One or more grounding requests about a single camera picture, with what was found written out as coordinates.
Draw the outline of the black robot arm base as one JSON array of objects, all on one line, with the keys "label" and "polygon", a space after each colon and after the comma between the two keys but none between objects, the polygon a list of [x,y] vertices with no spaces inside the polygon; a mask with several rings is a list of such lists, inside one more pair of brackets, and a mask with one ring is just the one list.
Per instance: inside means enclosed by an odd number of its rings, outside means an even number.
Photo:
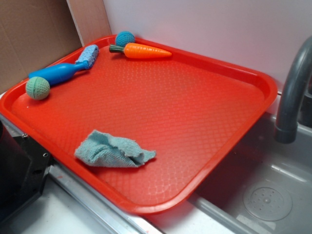
[{"label": "black robot arm base", "polygon": [[42,195],[50,164],[50,152],[33,138],[11,136],[0,124],[1,223]]}]

